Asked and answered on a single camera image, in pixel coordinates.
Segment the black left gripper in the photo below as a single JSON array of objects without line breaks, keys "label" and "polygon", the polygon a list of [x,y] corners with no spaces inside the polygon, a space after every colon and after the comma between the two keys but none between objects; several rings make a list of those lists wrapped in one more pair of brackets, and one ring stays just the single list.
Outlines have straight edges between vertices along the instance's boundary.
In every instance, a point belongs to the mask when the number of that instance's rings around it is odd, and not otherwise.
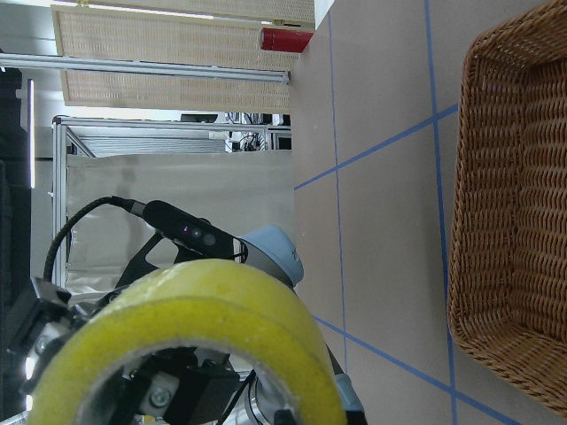
[{"label": "black left gripper", "polygon": [[[3,421],[19,420],[24,416],[25,399],[30,397],[46,367],[78,330],[135,280],[157,270],[146,257],[161,239],[160,235],[154,235],[136,253],[112,290],[92,303],[77,305],[70,305],[70,294],[51,283],[63,238],[57,236],[52,241],[43,278],[34,283],[32,292],[19,298],[6,320],[8,350],[22,369],[16,374],[19,380],[3,389],[1,400],[9,404],[1,409]],[[111,408],[108,421],[129,420],[137,413],[168,415],[175,392],[184,381],[197,377],[201,381],[198,391],[203,392],[216,369],[210,359],[199,365],[193,349],[184,349],[181,354],[165,350],[161,354],[131,360],[111,378],[123,405]]]}]

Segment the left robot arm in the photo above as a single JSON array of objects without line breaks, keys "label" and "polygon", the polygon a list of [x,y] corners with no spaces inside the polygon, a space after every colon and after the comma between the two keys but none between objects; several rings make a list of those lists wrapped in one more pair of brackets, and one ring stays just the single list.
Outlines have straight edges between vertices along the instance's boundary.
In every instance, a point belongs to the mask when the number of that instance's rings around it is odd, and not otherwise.
[{"label": "left robot arm", "polygon": [[363,424],[351,381],[295,286],[303,266],[274,226],[175,261],[153,236],[105,291],[45,280],[12,314],[17,405],[4,424]]}]

